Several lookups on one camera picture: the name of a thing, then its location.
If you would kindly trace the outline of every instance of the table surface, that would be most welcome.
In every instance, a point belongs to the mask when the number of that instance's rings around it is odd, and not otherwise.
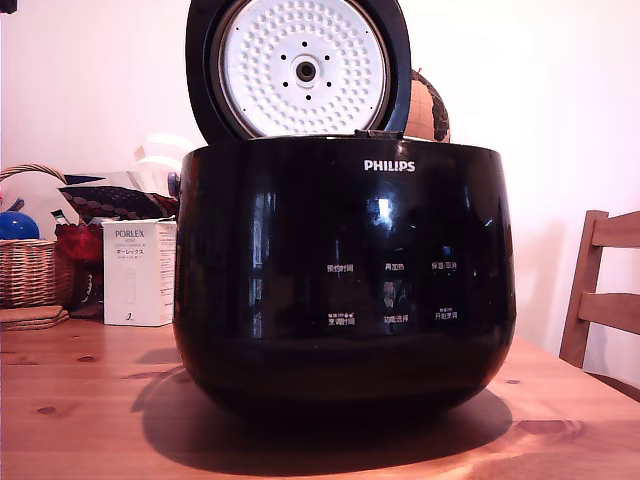
[[[2,478],[637,479],[640,404],[516,338],[480,395],[429,424],[297,435],[217,409],[171,327],[69,320],[2,335]]]

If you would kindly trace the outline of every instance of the rice cooker lid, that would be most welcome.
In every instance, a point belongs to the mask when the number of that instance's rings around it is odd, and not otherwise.
[[[192,0],[187,81],[209,143],[403,131],[410,47],[396,0]]]

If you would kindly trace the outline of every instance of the white perforated lid plate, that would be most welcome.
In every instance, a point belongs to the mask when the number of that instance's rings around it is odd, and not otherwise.
[[[345,0],[248,1],[212,58],[232,114],[255,137],[372,128],[388,95],[378,32]]]

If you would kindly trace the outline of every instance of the chair backrest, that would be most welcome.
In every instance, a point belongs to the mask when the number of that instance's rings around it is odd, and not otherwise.
[[[640,248],[640,212],[613,218],[587,212],[560,348],[560,358],[578,368],[584,364],[591,323],[640,335],[640,295],[595,293],[604,247]]]

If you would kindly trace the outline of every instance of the glossy black body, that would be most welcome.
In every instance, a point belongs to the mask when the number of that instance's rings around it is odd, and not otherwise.
[[[377,130],[401,132],[407,126],[411,105],[411,47],[404,15],[397,0],[351,0],[360,5],[382,35],[391,61],[391,92]],[[241,0],[191,0],[186,32],[186,73],[191,108],[207,143],[239,140],[218,100],[219,80],[210,71],[211,45],[225,13]]]
[[[502,365],[516,312],[497,153],[220,144],[187,157],[180,198],[176,340],[196,382],[240,415],[435,413]]]

